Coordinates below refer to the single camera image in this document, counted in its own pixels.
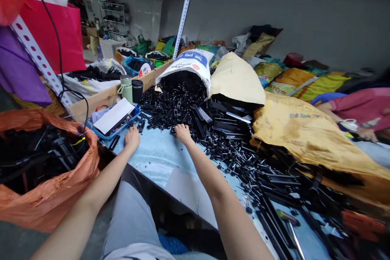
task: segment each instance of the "light gray pants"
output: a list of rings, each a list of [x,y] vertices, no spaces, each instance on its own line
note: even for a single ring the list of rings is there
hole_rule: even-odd
[[[148,243],[162,247],[150,207],[147,204],[147,185],[145,178],[127,164],[123,171],[115,201],[113,216],[103,247],[103,258],[119,248],[134,243]],[[185,253],[175,255],[175,259],[215,259],[204,253]]]
[[[376,144],[368,141],[354,142],[354,144],[377,164],[390,169],[390,145],[380,142]]]

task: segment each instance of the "woman in pink shirt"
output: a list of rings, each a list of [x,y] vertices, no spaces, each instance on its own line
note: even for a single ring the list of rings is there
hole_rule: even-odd
[[[390,137],[390,88],[363,89],[320,104],[317,108],[339,123],[355,119],[361,138],[377,142]]]

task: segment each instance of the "blue plastic tray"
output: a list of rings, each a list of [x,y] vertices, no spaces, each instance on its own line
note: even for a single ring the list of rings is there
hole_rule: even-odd
[[[115,135],[119,134],[124,128],[129,128],[129,125],[132,123],[132,121],[138,117],[138,115],[141,113],[141,110],[140,108],[138,107],[135,107],[135,114],[134,116],[128,120],[125,124],[123,124],[118,130],[116,130],[115,132],[112,132],[110,134],[110,136],[104,136],[99,130],[97,130],[96,127],[93,126],[92,122],[91,122],[91,119],[89,118],[87,120],[87,127],[89,129],[91,129],[92,131],[94,131],[94,133],[99,137],[99,138],[102,138],[102,139],[105,139],[105,140],[111,140],[115,137]]]

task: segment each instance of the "light blue table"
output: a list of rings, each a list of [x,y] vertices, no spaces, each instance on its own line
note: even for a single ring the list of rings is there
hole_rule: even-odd
[[[199,180],[194,164],[185,146],[174,136],[170,135],[169,130],[147,130],[146,126],[147,121],[141,134],[139,147],[128,163],[168,195],[183,203],[211,226],[218,229],[210,198]],[[123,131],[120,134],[121,138],[113,150],[115,155],[123,150],[125,133]],[[106,141],[104,144],[108,147],[110,143],[111,141]],[[223,169],[227,167],[223,162],[221,162],[221,166]],[[240,186],[241,181],[236,176],[225,174],[222,171],[221,173],[225,176],[231,188],[236,192],[238,199],[244,205],[245,193],[237,187]],[[275,202],[273,202],[273,205],[276,209],[281,209],[290,214],[289,208]],[[279,259],[255,212],[249,216],[274,257]],[[326,248],[320,242],[317,235],[310,229],[303,217],[300,214],[295,217],[301,222],[301,226],[296,228],[295,232],[306,260],[330,259]]]

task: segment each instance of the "orange mesh bag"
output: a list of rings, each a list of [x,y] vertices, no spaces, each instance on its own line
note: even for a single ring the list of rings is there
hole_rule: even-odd
[[[80,123],[66,121],[39,109],[0,113],[0,133],[9,130],[32,131],[45,124],[79,134]],[[76,168],[52,178],[24,195],[0,185],[0,220],[40,232],[52,232],[68,210],[99,174],[98,137],[85,134],[89,149]]]

